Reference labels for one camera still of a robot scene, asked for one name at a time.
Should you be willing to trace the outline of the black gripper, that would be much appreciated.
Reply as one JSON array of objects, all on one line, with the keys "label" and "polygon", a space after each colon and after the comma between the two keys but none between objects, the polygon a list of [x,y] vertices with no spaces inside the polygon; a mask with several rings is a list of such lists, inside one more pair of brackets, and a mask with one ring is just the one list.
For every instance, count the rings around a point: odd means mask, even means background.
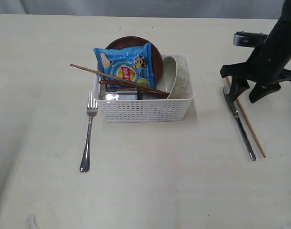
[{"label": "black gripper", "polygon": [[252,104],[279,91],[280,82],[291,82],[291,70],[285,69],[290,59],[291,21],[279,19],[263,45],[254,48],[246,62],[222,66],[221,77],[231,76],[229,100],[234,102],[250,88],[247,80],[256,82],[249,94]]}]

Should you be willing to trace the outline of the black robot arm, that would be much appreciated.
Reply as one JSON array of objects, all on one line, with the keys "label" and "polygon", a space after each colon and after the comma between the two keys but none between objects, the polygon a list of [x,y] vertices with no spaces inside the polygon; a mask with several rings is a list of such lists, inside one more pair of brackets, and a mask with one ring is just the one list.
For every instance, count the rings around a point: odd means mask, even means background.
[{"label": "black robot arm", "polygon": [[270,34],[238,31],[233,36],[233,44],[251,47],[253,52],[247,61],[224,65],[220,70],[222,78],[231,77],[231,102],[249,89],[249,81],[256,83],[249,94],[251,103],[279,91],[281,82],[291,82],[291,70],[285,69],[291,60],[291,0],[284,2],[281,16]]}]

